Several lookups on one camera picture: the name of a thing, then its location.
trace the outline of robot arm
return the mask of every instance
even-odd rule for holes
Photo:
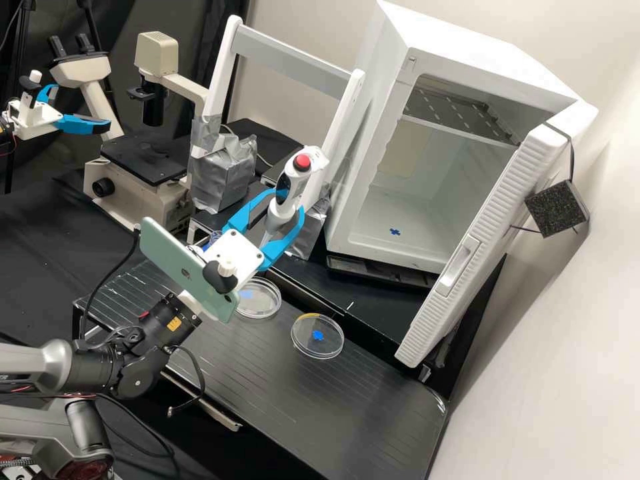
[[[56,130],[77,135],[109,131],[110,120],[62,114],[50,106],[49,101],[55,98],[57,85],[42,88],[41,78],[42,73],[38,70],[32,70],[28,77],[20,77],[20,85],[23,88],[21,98],[10,100],[7,110],[2,112],[3,120],[11,126],[14,136],[29,140]]]

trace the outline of white wall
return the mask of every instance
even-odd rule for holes
[[[640,62],[621,95],[631,114],[581,178],[589,234],[568,263],[577,243],[545,249],[550,282],[532,255],[501,276],[516,294],[492,298],[430,480],[639,476]]]

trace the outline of microscope knob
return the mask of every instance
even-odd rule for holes
[[[91,188],[98,198],[108,197],[115,192],[115,185],[111,179],[106,177],[96,180],[91,184]]]

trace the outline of black cable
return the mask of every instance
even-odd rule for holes
[[[128,444],[128,446],[138,450],[138,452],[142,453],[143,455],[146,455],[148,457],[151,458],[171,458],[173,455],[169,454],[169,452],[166,453],[156,453],[156,452],[152,452],[147,450],[146,448],[141,447],[140,445],[138,445],[136,442],[134,442],[133,440],[131,440],[130,438],[126,437],[124,434],[120,433],[118,430],[116,430],[115,428],[113,428],[111,425],[109,425],[107,422],[104,422],[105,427],[112,432],[112,434],[114,434],[116,437],[118,437],[120,440],[122,440],[123,442],[125,442],[126,444]]]
[[[140,418],[138,418],[136,416],[136,414],[134,414],[134,412],[132,412],[131,410],[126,408],[122,403],[118,402],[118,400],[106,395],[105,393],[96,393],[96,397],[102,398],[102,399],[114,404],[116,407],[120,408],[120,410],[124,411],[128,416],[130,416],[133,420],[135,420],[135,422],[138,425],[140,425],[142,428],[144,428],[144,430],[146,430],[153,438],[155,438],[157,440],[157,442],[167,452],[167,455],[166,456],[163,455],[161,457],[156,457],[156,458],[173,458],[175,456],[175,452],[174,452],[173,448],[171,448],[171,446],[167,442],[164,441],[164,439],[160,436],[159,433],[156,433],[151,427],[146,425],[142,420],[140,420]]]
[[[183,352],[185,352],[189,356],[189,358],[191,359],[191,362],[193,364],[193,368],[195,368],[196,375],[198,376],[198,382],[200,382],[200,392],[194,398],[187,400],[186,402],[182,403],[181,405],[178,405],[177,407],[169,407],[169,409],[167,410],[167,418],[171,418],[176,413],[178,413],[180,410],[184,410],[188,406],[190,406],[193,403],[195,403],[198,400],[200,400],[202,397],[204,397],[205,389],[207,388],[207,386],[205,384],[205,376],[202,374],[202,370],[200,370],[200,365],[198,365],[198,360],[195,358],[195,355],[192,354],[192,352],[190,352],[190,350],[188,350],[188,349],[186,349],[186,348],[184,348],[184,347],[182,347],[180,345],[174,345],[174,346],[172,346],[170,348],[172,348],[173,351],[182,350]]]
[[[528,231],[531,233],[541,233],[540,230],[533,230],[533,229],[528,229],[525,227],[516,227],[515,225],[510,225],[511,228],[515,228],[516,230],[523,230],[523,231]]]
[[[135,249],[138,246],[139,239],[140,239],[140,227],[136,225],[133,228],[133,244],[129,252],[126,254],[126,256],[122,260],[120,260],[120,263],[118,263],[114,268],[112,268],[110,272],[106,274],[102,280],[100,280],[98,285],[96,285],[96,287],[94,288],[93,292],[91,292],[85,311],[82,314],[82,317],[80,317],[80,332],[79,332],[80,340],[84,340],[85,338],[85,329],[87,326],[87,319],[89,318],[89,310],[91,308],[93,298],[95,297],[96,293],[98,293],[98,290],[100,290],[100,287],[102,287],[102,285],[104,285],[104,283],[109,279],[109,277],[112,276],[120,267],[122,267],[122,265],[124,265],[125,262],[129,260],[129,258],[131,258],[131,256],[133,255],[133,252],[135,252]]]
[[[552,124],[548,122],[544,122],[543,125],[550,128],[554,132],[559,133],[569,141],[569,181],[573,183],[573,170],[575,168],[575,151],[573,149],[573,139],[568,133],[563,132],[562,130],[560,130],[557,127],[554,127]]]
[[[15,12],[13,13],[13,16],[11,17],[11,20],[9,20],[9,24],[7,25],[7,31],[5,32],[5,37],[2,39],[2,43],[0,43],[0,51],[2,51],[2,49],[5,47],[7,38],[9,37],[9,32],[11,31],[11,26],[13,25],[13,22],[15,22],[15,19],[18,18],[18,13],[20,12],[20,9],[22,8],[22,4],[24,2],[25,0],[20,0],[20,3],[18,4],[18,8],[16,8]]]

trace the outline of black fabric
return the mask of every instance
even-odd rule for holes
[[[70,339],[71,302],[130,245],[130,232],[60,182],[0,197],[0,331],[30,345]]]

